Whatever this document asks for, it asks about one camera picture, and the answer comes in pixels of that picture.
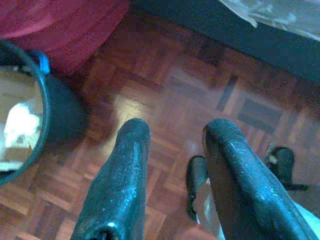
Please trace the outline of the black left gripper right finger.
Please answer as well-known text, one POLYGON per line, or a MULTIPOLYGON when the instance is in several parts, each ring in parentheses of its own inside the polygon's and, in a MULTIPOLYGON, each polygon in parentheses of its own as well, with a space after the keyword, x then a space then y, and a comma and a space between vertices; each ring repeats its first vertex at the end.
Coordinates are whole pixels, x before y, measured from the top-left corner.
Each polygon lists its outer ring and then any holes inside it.
POLYGON ((227 240, 315 240, 311 226, 276 176, 225 118, 203 129, 217 215, 227 240))

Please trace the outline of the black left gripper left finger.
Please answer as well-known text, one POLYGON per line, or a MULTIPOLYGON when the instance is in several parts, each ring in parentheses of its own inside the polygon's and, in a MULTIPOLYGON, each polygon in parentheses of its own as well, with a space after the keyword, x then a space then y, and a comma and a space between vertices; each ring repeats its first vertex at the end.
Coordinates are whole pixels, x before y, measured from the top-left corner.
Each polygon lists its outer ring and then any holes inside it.
POLYGON ((73 240, 144 238, 151 131, 140 118, 126 121, 92 181, 71 235, 73 240))

